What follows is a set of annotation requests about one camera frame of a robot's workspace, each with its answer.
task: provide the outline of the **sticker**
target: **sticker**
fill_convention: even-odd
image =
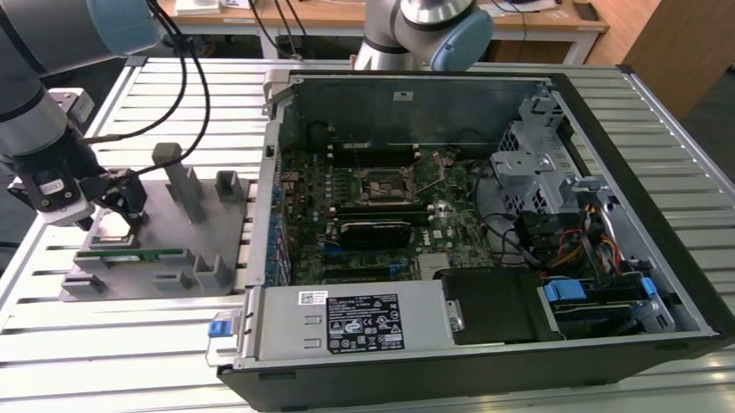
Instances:
[[[404,349],[398,295],[326,299],[326,335],[332,354]]]
[[[298,291],[298,305],[325,304],[328,295],[328,291]]]
[[[139,262],[138,256],[102,256],[103,262]]]
[[[253,24],[253,19],[221,19],[223,23],[243,23],[243,24]]]
[[[394,102],[410,102],[413,100],[413,92],[392,92],[392,100]]]
[[[37,186],[37,190],[41,191],[41,194],[50,195],[63,190],[63,181],[55,179],[50,182],[46,182]]]

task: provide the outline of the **barcode sticker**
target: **barcode sticker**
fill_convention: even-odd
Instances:
[[[328,295],[328,291],[298,291],[298,305],[322,305]]]

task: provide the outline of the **power cable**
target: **power cable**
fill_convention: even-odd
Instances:
[[[102,143],[102,142],[115,142],[115,141],[119,141],[122,139],[129,139],[129,138],[133,138],[135,136],[142,135],[143,133],[150,132],[151,129],[158,127],[161,125],[161,123],[165,122],[169,119],[170,115],[173,115],[173,112],[175,112],[175,109],[178,109],[178,106],[181,105],[181,101],[183,100],[185,87],[187,85],[187,77],[186,77],[187,76],[187,70],[185,69],[185,59],[183,59],[183,50],[182,50],[185,45],[182,45],[181,42],[186,42],[186,40],[179,39],[174,35],[169,25],[159,19],[158,10],[154,9],[153,7],[150,7],[150,2],[147,2],[147,5],[149,5],[149,9],[153,13],[153,17],[161,23],[162,29],[165,30],[166,35],[170,37],[170,41],[173,42],[173,49],[174,49],[174,51],[177,50],[178,62],[181,64],[181,87],[178,89],[175,100],[170,104],[170,107],[169,107],[169,110],[166,111],[166,113],[162,114],[162,116],[146,127],[141,128],[137,131],[130,132],[130,133],[105,135],[105,136],[101,136],[101,137],[81,139],[79,142],[83,145],[93,145],[93,144],[98,144],[98,143]]]
[[[158,5],[157,0],[147,0],[147,7],[150,8],[150,11],[153,12],[153,16],[161,23],[161,25],[165,27],[169,26],[169,29],[175,34],[174,38],[177,41],[174,41],[174,44],[178,45],[181,49],[178,53],[181,56],[183,55],[183,52],[187,52],[191,56],[193,66],[195,67],[195,71],[198,72],[198,78],[202,83],[202,91],[203,91],[203,119],[202,119],[202,125],[201,129],[198,131],[198,134],[195,135],[195,138],[193,139],[193,143],[187,147],[187,149],[183,151],[183,153],[178,156],[170,159],[169,161],[159,163],[153,166],[147,166],[146,168],[142,168],[141,170],[137,170],[134,172],[130,172],[125,174],[123,176],[119,176],[118,178],[113,179],[110,182],[110,185],[119,185],[125,180],[129,178],[133,178],[135,176],[139,176],[142,174],[146,174],[149,172],[153,172],[154,170],[161,170],[162,168],[169,167],[170,165],[174,165],[175,163],[179,163],[183,161],[183,159],[187,158],[187,156],[191,154],[191,152],[195,150],[195,147],[198,146],[203,135],[206,134],[206,129],[209,127],[209,120],[210,120],[210,93],[209,93],[209,84],[206,83],[206,76],[203,75],[203,69],[201,62],[198,61],[198,57],[195,56],[195,50],[193,49],[193,45],[185,41],[185,36],[181,33],[181,30],[178,29],[177,24],[173,22],[173,19],[170,19],[170,16],[162,9],[162,7]]]
[[[494,0],[490,0],[492,4],[494,4],[494,7],[497,7],[500,9],[500,11],[504,11],[505,13],[517,13],[520,14],[520,22],[522,23],[524,25],[524,39],[520,41],[520,47],[517,48],[517,55],[516,55],[516,63],[520,62],[520,57],[522,56],[524,54],[524,45],[525,45],[525,40],[528,39],[528,27],[525,25],[525,14],[526,13],[536,13],[536,11],[521,11],[514,4],[512,3],[508,3],[510,5],[510,7],[514,9],[514,10],[508,10],[508,9],[502,9],[500,7],[500,5],[494,2]]]
[[[6,241],[0,241],[0,248],[18,249],[19,244],[18,243],[9,243]]]
[[[254,21],[257,22],[257,25],[259,27],[259,31],[261,31],[261,34],[262,36],[265,36],[265,39],[267,40],[267,43],[273,46],[273,48],[275,49],[275,52],[277,54],[279,54],[283,58],[286,59],[294,59],[294,60],[298,60],[298,56],[293,56],[293,55],[289,55],[288,52],[283,52],[281,50],[281,48],[277,46],[277,43],[275,41],[273,40],[273,38],[270,37],[269,33],[267,33],[267,30],[265,30],[265,26],[262,25],[262,20],[259,19],[259,14],[257,12],[257,9],[254,7],[254,3],[251,2],[251,0],[247,0],[247,3],[250,4],[250,10],[251,10],[251,16],[254,17]]]
[[[279,2],[277,0],[273,0],[273,3],[275,4],[275,10],[277,15],[279,15],[279,21],[283,23],[285,26],[285,32],[288,33],[288,44],[290,45],[290,54],[292,56],[296,56],[296,45],[293,44],[293,35],[290,34],[290,27],[288,26],[288,22],[285,21],[285,15],[283,11],[279,8]]]
[[[290,13],[293,14],[293,18],[296,19],[296,23],[298,23],[298,28],[301,29],[302,37],[304,37],[304,40],[305,40],[306,29],[302,28],[301,19],[298,18],[298,13],[296,13],[296,9],[293,8],[293,5],[290,4],[290,0],[285,0],[285,4],[288,4],[288,9],[290,9]]]

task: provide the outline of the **motherboard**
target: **motherboard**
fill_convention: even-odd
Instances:
[[[444,268],[490,267],[472,196],[480,162],[452,149],[285,150],[289,284],[430,280]]]

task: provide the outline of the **white label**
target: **white label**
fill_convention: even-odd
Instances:
[[[328,295],[328,291],[298,291],[298,305],[322,305]]]
[[[253,19],[221,19],[223,23],[242,23],[242,24],[253,24]]]
[[[410,102],[413,100],[413,92],[392,92],[394,102]]]
[[[103,256],[102,260],[105,262],[138,262],[138,256]]]
[[[43,195],[55,194],[63,189],[63,181],[61,179],[57,179],[55,181],[50,181],[49,183],[38,185],[37,189]]]
[[[382,336],[384,342],[398,342],[400,340],[402,340],[401,334],[385,334]]]

